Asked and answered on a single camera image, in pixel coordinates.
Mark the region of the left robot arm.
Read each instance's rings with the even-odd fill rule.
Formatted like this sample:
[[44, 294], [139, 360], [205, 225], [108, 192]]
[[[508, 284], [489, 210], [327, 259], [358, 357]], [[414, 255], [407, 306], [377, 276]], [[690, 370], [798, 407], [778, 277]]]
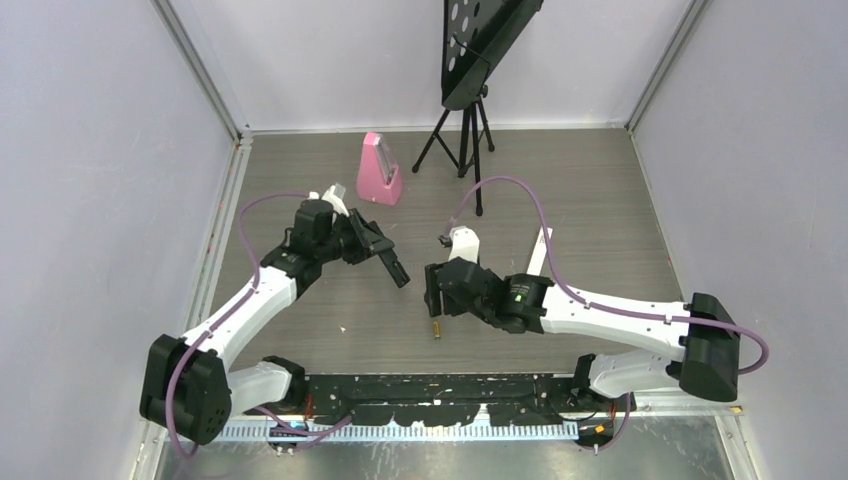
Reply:
[[165, 428], [172, 439], [206, 445], [234, 414], [275, 406], [298, 412], [308, 396], [305, 370], [279, 356], [232, 370], [234, 360], [279, 313], [321, 277], [326, 264], [381, 260], [397, 287], [410, 280], [395, 244], [374, 221], [326, 192], [299, 194], [292, 226], [263, 257], [250, 256], [253, 274], [209, 318], [178, 337], [163, 334], [151, 345], [139, 414]]

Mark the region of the white remote control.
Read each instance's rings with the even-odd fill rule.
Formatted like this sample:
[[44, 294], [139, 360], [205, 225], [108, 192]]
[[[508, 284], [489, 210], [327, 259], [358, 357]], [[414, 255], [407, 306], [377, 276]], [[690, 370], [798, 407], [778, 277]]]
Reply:
[[533, 244], [531, 256], [525, 272], [530, 275], [540, 275], [544, 268], [547, 259], [548, 245], [547, 238], [550, 238], [553, 229], [550, 227], [540, 228], [536, 240]]

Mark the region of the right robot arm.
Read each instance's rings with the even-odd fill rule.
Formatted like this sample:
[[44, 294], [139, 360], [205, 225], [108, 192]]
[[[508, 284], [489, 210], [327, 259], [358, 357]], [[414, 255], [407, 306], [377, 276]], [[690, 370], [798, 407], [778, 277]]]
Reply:
[[698, 294], [708, 317], [694, 318], [681, 302], [651, 303], [590, 293], [569, 297], [548, 277], [499, 277], [454, 258], [424, 269], [424, 301], [432, 317], [471, 314], [511, 334], [577, 334], [632, 346], [617, 355], [585, 354], [572, 377], [571, 397], [584, 410], [635, 391], [678, 387], [703, 400], [738, 397], [740, 335], [720, 302]]

